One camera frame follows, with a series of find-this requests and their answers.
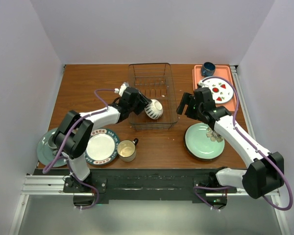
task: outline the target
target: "wood grain surface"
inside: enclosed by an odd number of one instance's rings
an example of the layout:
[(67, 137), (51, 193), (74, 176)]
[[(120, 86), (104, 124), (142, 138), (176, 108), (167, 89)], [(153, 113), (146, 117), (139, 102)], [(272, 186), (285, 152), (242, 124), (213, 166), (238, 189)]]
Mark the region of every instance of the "wood grain surface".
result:
[[(192, 69), (194, 65), (171, 65), (174, 79), (177, 105), (184, 92), (193, 92)], [(104, 105), (95, 97), (96, 89), (113, 89), (128, 80), (128, 65), (67, 65), (59, 94), (54, 107), (49, 129), (57, 127), (69, 110), (88, 112), (103, 108)], [(100, 96), (108, 103), (117, 95), (101, 92)], [(135, 160), (123, 162), (118, 157), (104, 166), (90, 168), (245, 168), (245, 164), (236, 151), (225, 142), (223, 153), (213, 161), (199, 161), (185, 149), (183, 136), (186, 129), (198, 121), (179, 116), (177, 124), (165, 131), (135, 131), (128, 120), (106, 126), (117, 133), (120, 140), (139, 139)], [(240, 107), (237, 122), (246, 130), (246, 123)]]

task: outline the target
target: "mug handle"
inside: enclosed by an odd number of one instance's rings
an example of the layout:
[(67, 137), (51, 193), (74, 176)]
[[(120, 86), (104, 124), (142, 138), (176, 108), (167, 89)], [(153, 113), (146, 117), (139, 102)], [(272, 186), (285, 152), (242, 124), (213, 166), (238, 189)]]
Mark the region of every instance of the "mug handle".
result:
[(134, 140), (133, 140), (133, 143), (135, 144), (135, 146), (137, 145), (137, 143), (138, 143), (138, 139), (137, 138), (135, 138)]

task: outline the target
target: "white wall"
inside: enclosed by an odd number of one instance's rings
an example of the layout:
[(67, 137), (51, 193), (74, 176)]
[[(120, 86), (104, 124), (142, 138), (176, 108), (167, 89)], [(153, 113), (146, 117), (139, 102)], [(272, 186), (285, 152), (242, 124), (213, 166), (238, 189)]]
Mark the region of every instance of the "white wall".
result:
[(61, 63), (29, 0), (0, 0), (0, 235), (53, 110)]
[(31, 0), (62, 63), (238, 64), (274, 0)]
[[(294, 1), (275, 1), (239, 74), (256, 139), (284, 156), (294, 193)], [(285, 188), (281, 196), (286, 206)], [(294, 206), (287, 217), (294, 234)]]

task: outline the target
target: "gray floor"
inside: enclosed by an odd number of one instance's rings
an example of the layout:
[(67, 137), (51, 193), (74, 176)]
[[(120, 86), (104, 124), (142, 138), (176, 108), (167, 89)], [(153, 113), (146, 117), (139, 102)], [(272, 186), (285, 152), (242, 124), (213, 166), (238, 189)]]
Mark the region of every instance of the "gray floor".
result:
[(221, 213), (188, 201), (110, 201), (89, 210), (72, 196), (31, 196), (20, 235), (260, 235), (281, 234), (263, 199), (232, 196)]

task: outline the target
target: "plate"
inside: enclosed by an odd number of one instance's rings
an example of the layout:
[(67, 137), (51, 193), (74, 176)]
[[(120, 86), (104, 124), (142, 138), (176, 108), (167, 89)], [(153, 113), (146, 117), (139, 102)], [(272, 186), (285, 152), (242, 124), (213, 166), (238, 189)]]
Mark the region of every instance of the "plate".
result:
[(97, 129), (91, 133), (85, 151), (86, 161), (93, 165), (105, 165), (118, 155), (120, 139), (109, 129)]
[[(57, 151), (54, 149), (56, 148), (56, 146), (53, 146), (52, 142), (49, 142), (48, 144), (49, 139), (52, 138), (52, 135), (55, 133), (56, 130), (57, 128), (48, 131), (42, 136), (42, 138), (38, 142), (37, 157), (38, 160), (44, 165), (48, 165), (50, 162), (52, 162), (57, 153)], [(64, 159), (59, 159), (53, 167), (60, 167), (63, 165), (66, 165)]]
[(210, 161), (217, 158), (224, 150), (224, 140), (212, 142), (206, 136), (209, 126), (204, 123), (197, 123), (190, 126), (184, 135), (184, 144), (193, 157)]
[(224, 82), (219, 78), (211, 78), (208, 80), (203, 80), (205, 85), (209, 86), (209, 89), (212, 93), (212, 98), (216, 104), (224, 104), (229, 102), (233, 97), (233, 89), (229, 84)]

